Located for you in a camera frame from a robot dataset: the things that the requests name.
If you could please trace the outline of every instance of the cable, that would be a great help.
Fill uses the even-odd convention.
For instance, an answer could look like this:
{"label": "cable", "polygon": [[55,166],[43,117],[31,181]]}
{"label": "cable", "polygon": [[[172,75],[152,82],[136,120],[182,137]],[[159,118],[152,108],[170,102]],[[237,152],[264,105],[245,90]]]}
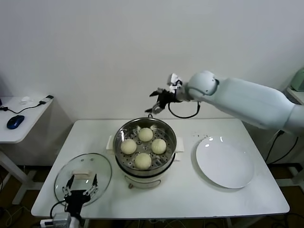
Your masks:
{"label": "cable", "polygon": [[269,149],[269,151],[268,151],[268,154],[267,154],[267,157],[266,157],[266,159],[265,159],[265,162],[268,160],[268,158],[269,158],[269,155],[270,155],[270,153],[271,153],[271,150],[272,150],[272,148],[273,148],[273,146],[274,146],[274,144],[275,144],[275,142],[276,142],[276,140],[278,139],[278,137],[280,137],[282,134],[284,134],[285,132],[284,131],[278,131],[278,133],[276,134],[276,137],[275,137],[275,139],[273,140],[273,142],[272,142],[272,144],[271,144],[271,147],[270,147],[270,149]]}
{"label": "cable", "polygon": [[24,110],[27,110],[27,109],[30,109],[30,108],[36,108],[36,107],[38,107],[38,106],[40,106],[40,105],[42,105],[42,103],[39,102],[38,105],[32,106],[32,107],[24,108],[24,109],[22,109],[22,110],[19,111],[19,112],[15,112],[15,111],[9,109],[8,107],[0,107],[0,110],[3,110],[3,111],[5,111],[5,112],[6,112],[6,111],[11,111],[11,112],[14,113],[14,114],[19,114],[19,113],[22,113]]}
{"label": "cable", "polygon": [[52,214],[53,214],[53,210],[54,210],[55,206],[57,206],[58,204],[63,203],[63,202],[65,202],[65,200],[59,201],[52,206],[51,211],[49,213],[49,216],[51,217],[51,219],[53,218]]}
{"label": "cable", "polygon": [[126,225],[124,228],[128,228],[134,221],[136,221],[136,220],[132,220],[132,221],[130,221],[129,222],[129,224],[128,225]]}
{"label": "cable", "polygon": [[219,228],[219,226],[218,226],[216,223],[214,223],[214,222],[209,222],[209,223],[205,224],[205,221],[204,221],[204,224],[203,224],[203,228],[207,228],[207,227],[210,226],[210,225],[214,225],[216,228]]}
{"label": "cable", "polygon": [[288,228],[288,227],[286,227],[286,226],[284,226],[284,225],[282,225],[281,223],[278,223],[278,222],[275,222],[271,225],[271,228],[280,228],[280,227]]}
{"label": "cable", "polygon": [[182,225],[184,228],[186,228],[186,226],[185,226],[180,220],[173,220],[173,221],[171,221],[171,222],[167,222],[167,225],[166,225],[164,228],[166,228],[166,227],[172,227],[172,226],[171,226],[171,223],[173,223],[173,222],[179,222],[179,223],[181,223],[181,225]]}
{"label": "cable", "polygon": [[277,160],[275,160],[275,161],[269,163],[268,165],[273,164],[273,163],[276,163],[276,162],[278,162],[279,160],[282,160],[282,159],[283,159],[284,157],[286,157],[287,155],[289,155],[290,152],[294,149],[294,147],[295,147],[295,145],[297,144],[298,140],[299,140],[299,136],[296,138],[296,140],[295,140],[295,142],[294,142],[292,148],[290,148],[290,150],[289,150],[284,156],[282,156],[281,158],[279,158],[279,159],[277,159]]}
{"label": "cable", "polygon": [[176,114],[171,110],[171,108],[170,108],[170,104],[171,104],[171,103],[168,103],[168,109],[169,109],[170,113],[171,113],[172,115],[174,115],[175,117],[177,117],[177,118],[180,118],[180,119],[190,119],[190,118],[192,118],[192,117],[195,117],[195,116],[200,112],[200,103],[199,103],[199,102],[197,102],[197,103],[198,103],[198,106],[197,106],[196,113],[193,114],[193,115],[190,115],[190,116],[186,116],[186,117],[176,115]]}
{"label": "cable", "polygon": [[289,216],[298,216],[302,219],[304,219],[304,216],[302,215],[299,215],[297,213],[287,213],[287,214],[284,214],[284,218],[283,219],[276,219],[272,216],[267,216],[273,220],[275,220],[276,222],[272,224],[271,228],[289,228],[289,225],[288,225],[288,217]]}
{"label": "cable", "polygon": [[144,222],[145,222],[146,220],[144,220],[144,221],[142,221],[142,225],[141,225],[141,228],[143,228],[143,226],[144,226]]}
{"label": "cable", "polygon": [[1,194],[2,189],[3,189],[3,178],[2,178],[1,173],[0,173],[0,180],[1,180],[1,188],[0,188],[0,194]]}
{"label": "cable", "polygon": [[[17,205],[12,205],[9,208],[4,209],[4,212],[6,212],[9,215],[8,219],[5,222],[5,227],[7,227],[7,228],[12,227],[21,218],[21,216],[23,215],[24,210],[26,210],[27,212],[30,212],[30,210],[28,208],[26,208],[24,206],[21,206],[18,210],[16,210],[14,213],[11,214],[8,211],[8,209],[10,209],[12,207],[15,207],[15,206],[17,206]],[[14,215],[16,215],[20,210],[21,210],[20,215],[15,219],[15,221],[13,221]]]}

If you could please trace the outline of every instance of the black cable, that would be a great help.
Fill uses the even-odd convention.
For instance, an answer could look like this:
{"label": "black cable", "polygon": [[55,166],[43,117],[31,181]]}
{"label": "black cable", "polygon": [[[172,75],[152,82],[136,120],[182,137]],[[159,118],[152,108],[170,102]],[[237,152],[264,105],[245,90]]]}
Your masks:
{"label": "black cable", "polygon": [[42,105],[42,104],[39,103],[39,104],[36,105],[36,106],[24,108],[24,109],[22,109],[20,112],[15,112],[15,111],[9,109],[8,107],[1,107],[1,109],[2,109],[3,111],[11,111],[11,112],[14,113],[14,114],[19,114],[19,113],[22,113],[24,110],[27,110],[27,109],[30,109],[30,108],[36,108],[36,107],[38,107],[38,106],[40,106],[40,105]]}
{"label": "black cable", "polygon": [[128,228],[134,221],[136,221],[136,220],[132,220],[132,221],[130,221],[129,222],[129,224],[128,225],[126,225],[124,228]]}
{"label": "black cable", "polygon": [[2,178],[1,173],[0,173],[0,180],[1,180],[1,188],[0,188],[0,194],[1,194],[2,189],[3,189],[3,178]]}
{"label": "black cable", "polygon": [[280,137],[280,136],[281,136],[282,134],[284,134],[284,133],[285,133],[284,131],[279,131],[279,132],[276,134],[276,137],[275,137],[274,141],[272,142],[271,147],[270,147],[270,149],[269,149],[269,151],[268,151],[267,157],[266,157],[266,159],[265,159],[265,163],[266,163],[266,161],[267,161],[268,158],[269,158],[269,155],[270,155],[270,153],[271,153],[271,150],[272,150],[272,148],[273,148],[273,146],[274,146],[276,140],[278,139],[278,137]]}
{"label": "black cable", "polygon": [[144,221],[142,221],[142,225],[141,225],[141,228],[143,228],[143,226],[144,226],[144,222],[145,222],[146,220],[144,220]]}
{"label": "black cable", "polygon": [[288,227],[286,227],[286,226],[284,226],[283,224],[281,224],[281,223],[278,223],[278,222],[275,222],[275,223],[273,223],[272,225],[271,225],[271,228],[288,228]]}
{"label": "black cable", "polygon": [[49,213],[49,216],[50,216],[51,219],[53,218],[52,213],[53,213],[53,210],[54,210],[55,206],[57,206],[58,204],[63,203],[63,202],[65,202],[65,200],[59,201],[59,202],[55,203],[55,204],[52,206],[51,211],[50,211],[50,213]]}
{"label": "black cable", "polygon": [[171,112],[172,115],[174,115],[175,117],[180,118],[180,119],[190,119],[190,118],[192,118],[192,117],[195,117],[195,116],[200,112],[200,103],[198,102],[198,106],[197,106],[197,110],[196,110],[196,113],[195,113],[195,114],[190,115],[190,116],[186,116],[186,117],[178,116],[178,115],[176,115],[176,114],[171,110],[170,104],[171,104],[171,103],[168,103],[168,109],[169,109],[169,111]]}
{"label": "black cable", "polygon": [[296,216],[298,216],[298,217],[300,217],[300,218],[303,218],[303,219],[304,219],[304,216],[299,215],[299,214],[297,214],[297,213],[287,213],[287,214],[286,214],[286,217],[288,217],[288,216],[290,216],[290,215],[296,215]]}
{"label": "black cable", "polygon": [[210,226],[210,225],[213,225],[213,226],[215,226],[216,228],[219,228],[219,226],[218,226],[216,223],[214,223],[214,222],[208,222],[208,223],[205,225],[205,228],[207,228],[207,227]]}
{"label": "black cable", "polygon": [[282,159],[283,159],[284,157],[286,157],[287,155],[289,155],[290,152],[294,149],[294,147],[295,147],[295,145],[297,144],[298,140],[299,140],[299,136],[296,138],[296,140],[295,140],[295,142],[294,142],[292,148],[290,148],[290,150],[289,150],[284,156],[282,156],[282,157],[280,157],[279,159],[277,159],[277,160],[275,160],[275,161],[269,163],[268,165],[273,164],[273,163],[276,163],[276,162],[278,162],[279,160],[282,160]]}

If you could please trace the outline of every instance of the power cord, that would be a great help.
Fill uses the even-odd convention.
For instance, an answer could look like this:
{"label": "power cord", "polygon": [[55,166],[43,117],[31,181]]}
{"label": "power cord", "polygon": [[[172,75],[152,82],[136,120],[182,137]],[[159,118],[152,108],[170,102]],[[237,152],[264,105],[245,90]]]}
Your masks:
{"label": "power cord", "polygon": [[277,159],[277,160],[275,160],[275,161],[269,163],[268,165],[274,164],[274,163],[276,163],[276,162],[282,160],[282,159],[283,159],[284,157],[286,157],[287,155],[289,155],[290,152],[294,149],[294,147],[295,147],[296,144],[298,143],[298,140],[299,140],[299,136],[296,138],[296,140],[295,140],[295,142],[294,142],[292,148],[290,148],[290,150],[289,150],[284,156],[282,156],[282,157],[280,157],[279,159]]}
{"label": "power cord", "polygon": [[2,193],[2,189],[3,189],[3,178],[2,175],[0,173],[0,180],[1,180],[1,188],[0,188],[0,194]]}
{"label": "power cord", "polygon": [[20,112],[15,112],[15,111],[9,109],[8,107],[0,107],[0,110],[5,111],[5,112],[6,112],[6,111],[11,111],[11,112],[14,113],[14,114],[19,114],[19,113],[22,113],[24,110],[27,110],[27,109],[30,109],[30,108],[36,108],[36,107],[38,107],[38,106],[40,106],[40,105],[42,105],[42,104],[39,103],[39,104],[36,105],[36,106],[24,108],[24,109],[22,109]]}
{"label": "power cord", "polygon": [[6,111],[10,111],[10,112],[12,112],[12,113],[14,113],[14,114],[19,114],[19,113],[22,113],[23,111],[25,111],[25,110],[27,110],[27,109],[36,108],[36,107],[38,107],[38,106],[40,106],[40,105],[44,105],[44,104],[46,104],[48,101],[50,101],[50,100],[53,99],[53,98],[54,98],[53,96],[48,95],[48,96],[46,96],[45,98],[43,98],[41,101],[39,101],[39,103],[38,103],[36,106],[24,108],[24,109],[22,109],[22,110],[19,111],[19,112],[15,112],[15,111],[13,111],[13,110],[9,109],[8,107],[5,107],[5,106],[0,107],[0,110],[5,111],[5,112],[6,112]]}
{"label": "power cord", "polygon": [[52,206],[51,211],[49,212],[49,216],[50,216],[51,219],[53,218],[53,210],[54,210],[55,206],[57,206],[58,204],[64,203],[64,202],[65,202],[65,200],[62,200],[62,201],[59,201],[59,202],[55,203]]}
{"label": "power cord", "polygon": [[273,148],[273,146],[274,146],[276,140],[277,140],[282,134],[284,134],[284,133],[285,133],[284,131],[280,130],[280,131],[278,131],[278,133],[276,134],[276,137],[275,137],[275,139],[273,140],[273,142],[272,142],[272,144],[271,144],[271,147],[270,147],[270,149],[269,149],[269,151],[268,151],[268,154],[267,154],[267,157],[266,157],[266,159],[265,159],[265,162],[267,162],[267,160],[268,160],[268,158],[269,158],[269,155],[270,155],[270,153],[271,153],[271,150],[272,150],[272,148]]}
{"label": "power cord", "polygon": [[[6,228],[12,227],[12,226],[13,226],[13,225],[22,217],[22,215],[23,215],[23,213],[24,213],[24,210],[26,210],[27,212],[30,212],[30,210],[29,210],[28,208],[26,208],[26,207],[20,205],[21,207],[20,207],[18,210],[16,210],[14,213],[10,213],[10,212],[9,212],[9,209],[12,208],[12,207],[15,207],[15,206],[18,206],[18,205],[12,205],[12,206],[8,207],[7,209],[1,208],[1,217],[2,217],[5,213],[7,213],[7,214],[9,215],[9,218],[8,218],[8,219],[6,220],[6,222],[5,222],[5,227],[6,227]],[[19,216],[13,221],[13,217],[14,217],[19,211],[21,211],[21,213],[20,213]]]}
{"label": "power cord", "polygon": [[171,110],[170,104],[171,104],[171,103],[168,103],[168,109],[169,109],[170,113],[171,113],[172,115],[174,115],[175,117],[180,118],[180,119],[190,119],[190,118],[192,118],[192,117],[195,117],[195,116],[200,112],[200,102],[197,102],[198,106],[197,106],[196,113],[193,114],[193,115],[190,115],[190,116],[186,116],[186,117],[176,115],[176,114]]}
{"label": "power cord", "polygon": [[297,214],[297,213],[284,214],[284,218],[282,218],[282,219],[276,219],[272,216],[268,216],[269,218],[276,221],[275,223],[272,224],[271,228],[289,228],[288,217],[290,217],[290,216],[297,216],[297,217],[300,217],[300,218],[304,219],[304,216],[302,216],[300,214]]}
{"label": "power cord", "polygon": [[208,222],[208,223],[205,224],[205,221],[204,221],[204,224],[203,224],[202,228],[207,228],[209,226],[214,226],[215,228],[219,228],[219,226],[216,223],[214,223],[214,222]]}

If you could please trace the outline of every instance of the steamed bun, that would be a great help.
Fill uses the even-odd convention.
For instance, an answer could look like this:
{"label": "steamed bun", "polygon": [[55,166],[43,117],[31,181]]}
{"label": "steamed bun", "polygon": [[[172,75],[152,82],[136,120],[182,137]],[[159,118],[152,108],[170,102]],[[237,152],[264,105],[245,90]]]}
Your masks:
{"label": "steamed bun", "polygon": [[153,131],[150,128],[142,128],[139,131],[138,137],[143,142],[148,142],[153,138]]}
{"label": "steamed bun", "polygon": [[120,149],[125,154],[132,154],[136,151],[137,145],[133,139],[126,139],[120,145]]}
{"label": "steamed bun", "polygon": [[155,139],[152,142],[151,149],[155,154],[162,154],[166,151],[166,142],[163,139]]}
{"label": "steamed bun", "polygon": [[147,170],[152,163],[151,157],[146,153],[140,153],[134,160],[136,168],[139,170]]}

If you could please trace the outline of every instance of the white plate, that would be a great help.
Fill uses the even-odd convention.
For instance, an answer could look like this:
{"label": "white plate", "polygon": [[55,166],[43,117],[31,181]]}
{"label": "white plate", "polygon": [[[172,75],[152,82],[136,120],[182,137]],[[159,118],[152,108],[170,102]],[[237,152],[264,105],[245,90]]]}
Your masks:
{"label": "white plate", "polygon": [[230,189],[248,185],[254,165],[241,145],[227,137],[209,137],[196,149],[200,169],[213,182]]}

